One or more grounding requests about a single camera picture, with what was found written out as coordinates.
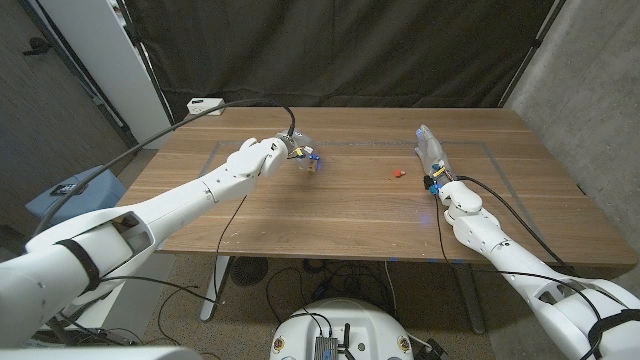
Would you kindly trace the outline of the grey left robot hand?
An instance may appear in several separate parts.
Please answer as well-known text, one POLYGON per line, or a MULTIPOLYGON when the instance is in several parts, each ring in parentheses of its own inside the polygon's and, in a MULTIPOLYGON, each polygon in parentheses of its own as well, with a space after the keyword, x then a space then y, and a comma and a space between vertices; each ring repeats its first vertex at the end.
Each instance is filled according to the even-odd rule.
POLYGON ((316 143, 311 137, 297 130, 294 130, 291 135, 283 131, 276 137, 285 143, 289 150, 287 158, 294 161, 299 169, 308 172, 317 170, 320 157, 316 152, 316 143))

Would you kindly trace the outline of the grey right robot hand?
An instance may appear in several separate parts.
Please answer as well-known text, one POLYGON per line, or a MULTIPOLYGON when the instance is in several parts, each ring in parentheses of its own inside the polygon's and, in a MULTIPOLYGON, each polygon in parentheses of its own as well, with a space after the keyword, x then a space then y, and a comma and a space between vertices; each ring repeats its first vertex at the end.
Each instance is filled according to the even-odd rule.
POLYGON ((416 130, 417 147, 415 152, 419 156, 424 171, 431 176, 441 167, 450 170, 450 164, 441 143, 436 139, 426 125, 421 125, 416 130))

